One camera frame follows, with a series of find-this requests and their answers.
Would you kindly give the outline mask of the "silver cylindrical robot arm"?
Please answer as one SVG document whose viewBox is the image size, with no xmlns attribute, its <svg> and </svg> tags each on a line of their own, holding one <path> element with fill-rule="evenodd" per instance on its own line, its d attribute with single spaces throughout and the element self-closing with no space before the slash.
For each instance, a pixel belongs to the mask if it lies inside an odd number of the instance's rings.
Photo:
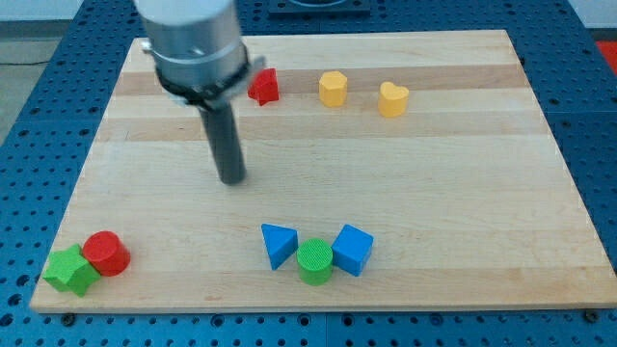
<svg viewBox="0 0 617 347">
<path fill-rule="evenodd" d="M 196 107 L 220 180 L 236 185 L 246 176 L 231 101 L 265 68 L 242 39 L 233 0 L 135 0 L 162 87 Z"/>
</svg>

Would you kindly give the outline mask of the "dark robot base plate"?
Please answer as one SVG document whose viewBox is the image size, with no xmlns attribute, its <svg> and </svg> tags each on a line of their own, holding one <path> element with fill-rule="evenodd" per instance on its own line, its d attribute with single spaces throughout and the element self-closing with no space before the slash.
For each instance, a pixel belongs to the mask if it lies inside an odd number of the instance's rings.
<svg viewBox="0 0 617 347">
<path fill-rule="evenodd" d="M 269 14 L 370 13 L 370 0 L 269 0 Z"/>
</svg>

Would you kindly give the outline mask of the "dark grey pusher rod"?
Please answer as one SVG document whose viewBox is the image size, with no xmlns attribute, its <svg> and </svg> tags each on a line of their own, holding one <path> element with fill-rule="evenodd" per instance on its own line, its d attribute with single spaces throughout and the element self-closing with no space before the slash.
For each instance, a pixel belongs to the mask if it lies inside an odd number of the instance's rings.
<svg viewBox="0 0 617 347">
<path fill-rule="evenodd" d="M 226 185 L 241 183 L 246 167 L 230 104 L 219 108 L 203 105 L 199 112 L 220 180 Z"/>
</svg>

